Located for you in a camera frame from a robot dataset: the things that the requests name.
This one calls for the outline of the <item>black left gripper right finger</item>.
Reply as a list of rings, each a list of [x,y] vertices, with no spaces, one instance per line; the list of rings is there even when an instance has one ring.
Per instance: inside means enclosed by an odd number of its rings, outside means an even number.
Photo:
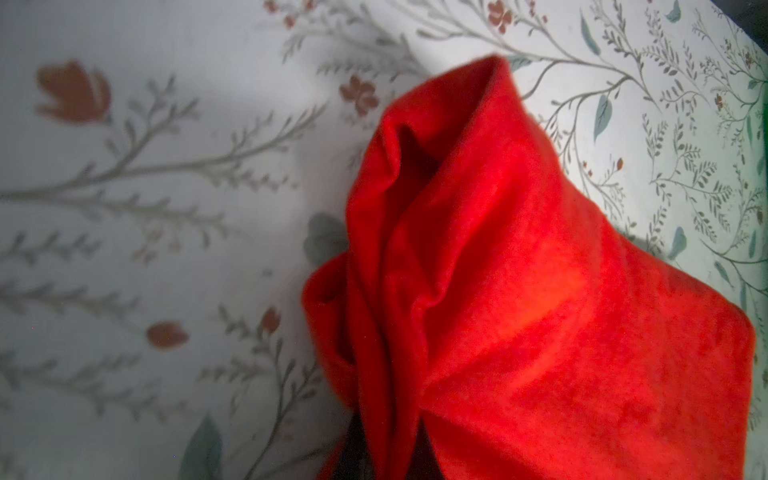
[[[423,421],[419,424],[414,444],[409,480],[444,480]]]

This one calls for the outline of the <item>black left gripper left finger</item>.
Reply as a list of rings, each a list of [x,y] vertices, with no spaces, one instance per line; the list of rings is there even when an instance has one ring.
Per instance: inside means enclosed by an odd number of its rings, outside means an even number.
[[[370,458],[361,415],[352,416],[343,448],[331,474],[332,480],[373,480]]]

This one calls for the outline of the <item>red t-shirt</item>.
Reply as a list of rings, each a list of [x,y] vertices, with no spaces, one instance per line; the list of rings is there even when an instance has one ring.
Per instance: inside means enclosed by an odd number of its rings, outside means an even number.
[[[755,330],[566,178],[507,62],[395,101],[302,304],[374,479],[740,479]]]

